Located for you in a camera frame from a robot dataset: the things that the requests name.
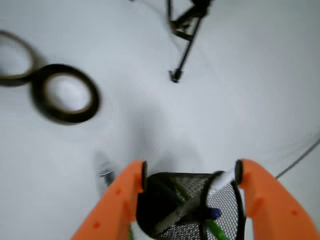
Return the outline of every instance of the black tape roll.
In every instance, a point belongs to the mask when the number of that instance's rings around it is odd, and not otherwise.
[[[15,34],[8,32],[8,31],[0,30],[0,37],[1,36],[2,37],[4,36],[8,39],[11,39],[12,41],[21,45],[28,53],[30,60],[31,60],[31,63],[30,63],[29,68],[21,74],[10,75],[10,74],[1,74],[0,73],[0,85],[3,85],[3,86],[23,85],[30,80],[30,75],[36,70],[36,67],[37,67],[36,54],[29,44],[27,44],[25,41],[23,41],[20,37],[16,36]]]
[[[82,81],[90,92],[89,103],[80,110],[66,111],[50,101],[46,87],[54,76],[68,75]],[[81,71],[63,64],[51,64],[42,67],[32,75],[32,98],[39,110],[50,119],[65,123],[81,123],[92,118],[98,111],[100,98],[95,84]]]

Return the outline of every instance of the white surface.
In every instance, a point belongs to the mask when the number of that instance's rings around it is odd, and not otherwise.
[[[99,199],[98,151],[117,172],[143,154],[149,173],[210,173],[251,158],[277,174],[315,140],[318,0],[216,0],[179,84],[168,70],[184,42],[165,9],[159,0],[1,2],[0,29],[49,63],[83,70],[103,98],[94,118],[63,126],[34,108],[29,85],[0,88],[1,239],[69,239]],[[319,175],[303,181],[310,187],[287,186],[319,221]]]
[[[0,75],[23,74],[31,67],[28,51],[14,39],[0,34]]]
[[[45,90],[49,101],[63,111],[79,111],[90,103],[92,96],[81,79],[72,75],[57,74],[47,81]]]

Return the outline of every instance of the mesh pencil holder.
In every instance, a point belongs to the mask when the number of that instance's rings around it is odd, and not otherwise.
[[[210,186],[223,171],[213,174],[161,172],[147,178],[138,196],[136,219],[140,228],[156,240],[216,240],[207,228],[208,210],[219,209],[215,223],[226,239],[243,240],[245,217],[234,181],[215,194]]]

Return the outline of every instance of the black mesh cup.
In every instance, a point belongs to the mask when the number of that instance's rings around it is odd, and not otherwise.
[[[243,240],[245,217],[235,182],[215,194],[210,193],[215,178],[222,173],[161,172],[149,176],[144,193],[138,196],[136,219],[140,228],[156,240],[215,240],[205,227],[208,208],[215,208],[221,211],[215,222],[225,236]],[[179,212],[175,221],[169,217],[173,212]]]

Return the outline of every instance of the green pen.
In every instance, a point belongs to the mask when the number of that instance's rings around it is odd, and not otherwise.
[[[225,232],[218,226],[218,224],[216,224],[214,220],[205,220],[204,224],[217,240],[230,240],[226,237]]]

